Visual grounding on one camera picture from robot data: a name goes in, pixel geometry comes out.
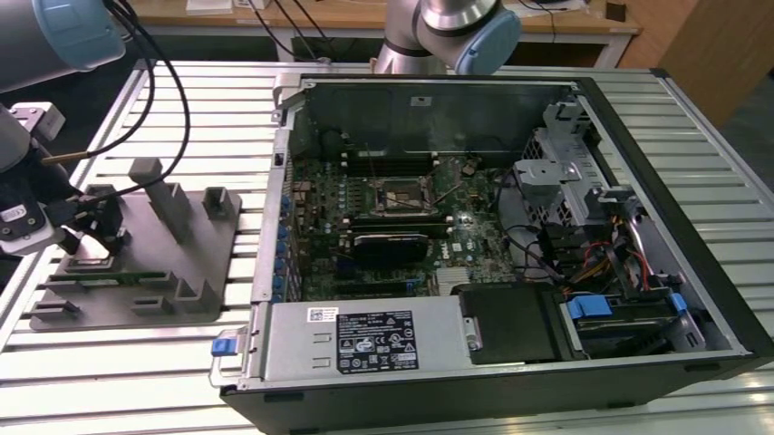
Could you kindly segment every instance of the blue latch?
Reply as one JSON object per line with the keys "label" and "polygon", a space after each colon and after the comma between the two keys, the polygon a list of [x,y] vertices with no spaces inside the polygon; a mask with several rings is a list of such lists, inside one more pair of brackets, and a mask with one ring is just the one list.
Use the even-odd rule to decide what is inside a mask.
{"label": "blue latch", "polygon": [[680,293],[673,293],[669,298],[673,301],[673,305],[676,306],[676,310],[678,314],[685,314],[689,311],[689,304],[686,304],[686,299],[682,297]]}
{"label": "blue latch", "polygon": [[286,280],[282,276],[275,276],[271,280],[273,290],[282,290],[282,286],[286,284]]}
{"label": "blue latch", "polygon": [[238,354],[238,339],[237,338],[217,338],[213,340],[213,356],[234,356]]}
{"label": "blue latch", "polygon": [[568,303],[568,309],[570,310],[570,317],[574,319],[613,315],[608,298],[604,295],[577,296]]}

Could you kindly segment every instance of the motherboard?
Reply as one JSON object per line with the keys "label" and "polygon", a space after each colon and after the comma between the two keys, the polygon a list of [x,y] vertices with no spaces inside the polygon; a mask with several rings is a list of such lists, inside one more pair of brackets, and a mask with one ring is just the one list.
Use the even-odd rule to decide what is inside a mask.
{"label": "motherboard", "polygon": [[455,284],[516,281],[493,207],[505,170],[481,163],[476,155],[297,160],[303,300],[447,295]]}

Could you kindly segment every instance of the slotted aluminum surface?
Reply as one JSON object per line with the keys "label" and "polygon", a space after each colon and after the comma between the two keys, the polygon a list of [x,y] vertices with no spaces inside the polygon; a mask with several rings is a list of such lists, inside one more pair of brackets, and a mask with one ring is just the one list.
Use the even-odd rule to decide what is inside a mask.
{"label": "slotted aluminum surface", "polygon": [[[55,249],[28,258],[0,299],[19,301],[0,329],[0,433],[254,434],[251,424],[221,402],[210,386],[211,340],[247,323],[259,241],[266,170],[273,147],[273,83],[279,73],[366,73],[366,65],[317,68],[282,63],[178,63],[194,111],[193,142],[171,181],[187,190],[227,186],[245,210],[226,290],[229,311],[213,324],[181,327],[35,333],[28,312],[43,295],[36,285],[54,272]],[[131,158],[178,151],[182,104],[165,68],[157,69],[158,102],[146,127],[107,157],[77,173],[86,183],[131,185]],[[512,68],[502,74],[588,75],[597,79],[678,202],[766,326],[774,332],[774,212],[737,154],[680,101],[666,81],[645,71]],[[102,133],[117,137],[143,109],[146,76],[137,73]],[[110,139],[102,135],[93,147]],[[612,166],[620,178],[618,165]],[[239,360],[225,361],[237,370]],[[730,381],[706,382],[649,405],[618,411],[578,411],[506,420],[477,420],[347,433],[772,433],[774,372],[770,367]]]}

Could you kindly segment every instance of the green circuit board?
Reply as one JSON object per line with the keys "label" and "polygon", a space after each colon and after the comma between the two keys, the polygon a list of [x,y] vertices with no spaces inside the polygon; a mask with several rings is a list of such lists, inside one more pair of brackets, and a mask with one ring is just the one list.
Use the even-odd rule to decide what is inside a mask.
{"label": "green circuit board", "polygon": [[[439,267],[466,267],[472,283],[516,281],[517,268],[490,211],[500,169],[472,170],[470,161],[465,156],[442,157],[426,175],[414,177],[353,177],[335,164],[297,162],[303,300],[342,299],[343,285],[378,283],[406,285],[410,295],[437,295]],[[346,254],[346,219],[391,222],[395,215],[425,212],[445,218],[446,233],[430,238],[422,261],[389,269],[343,266],[355,260]]]}

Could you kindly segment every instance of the power supply label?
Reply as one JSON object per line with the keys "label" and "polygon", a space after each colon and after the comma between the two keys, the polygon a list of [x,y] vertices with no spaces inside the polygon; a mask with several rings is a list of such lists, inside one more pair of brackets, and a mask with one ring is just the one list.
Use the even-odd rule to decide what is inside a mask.
{"label": "power supply label", "polygon": [[417,332],[410,311],[339,314],[337,338],[337,368],[342,374],[419,368]]}

